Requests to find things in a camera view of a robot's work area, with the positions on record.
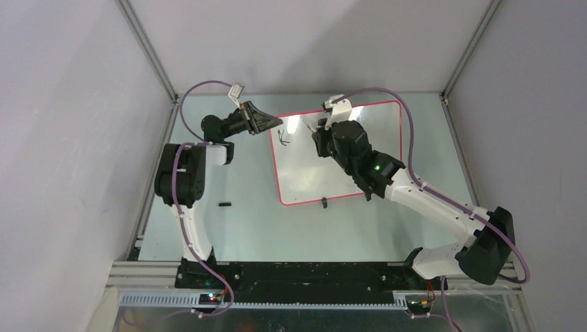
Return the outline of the pink framed whiteboard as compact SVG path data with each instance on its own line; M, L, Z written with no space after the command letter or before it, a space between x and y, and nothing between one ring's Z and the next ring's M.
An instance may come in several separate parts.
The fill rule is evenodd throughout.
M286 206L321 202L362 195L352 178L332 158L317 155L311 131L327 114L322 110L278 116L283 124L270 130L271 151L276 173L278 197ZM351 120L366 130L373 148L403 160L402 106L396 100L359 104L353 107Z

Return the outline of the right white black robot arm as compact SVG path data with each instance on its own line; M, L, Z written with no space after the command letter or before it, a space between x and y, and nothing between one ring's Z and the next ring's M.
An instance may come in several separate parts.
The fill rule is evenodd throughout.
M510 211L460 203L426 183L417 185L405 164L372 148L365 129L355 120L328 124L322 118L311 136L318 156L334 159L366 200L376 195L406 206L455 237L453 245L412 251L402 271L405 285L420 289L430 279L460 274L485 285L500 278L515 244Z

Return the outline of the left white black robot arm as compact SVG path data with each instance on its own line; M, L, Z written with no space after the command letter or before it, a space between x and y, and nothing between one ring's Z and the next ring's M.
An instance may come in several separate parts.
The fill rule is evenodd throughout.
M258 135L283 124L280 118L259 110L251 101L241 103L225 118L207 115L201 121L204 141L168 143L164 146L154 179L154 192L169 206L183 238L183 258L200 262L192 279L202 288L219 279L216 266L206 262L213 255L204 220L197 204L205 196L206 174L215 166L230 165L235 144L227 141L240 133Z

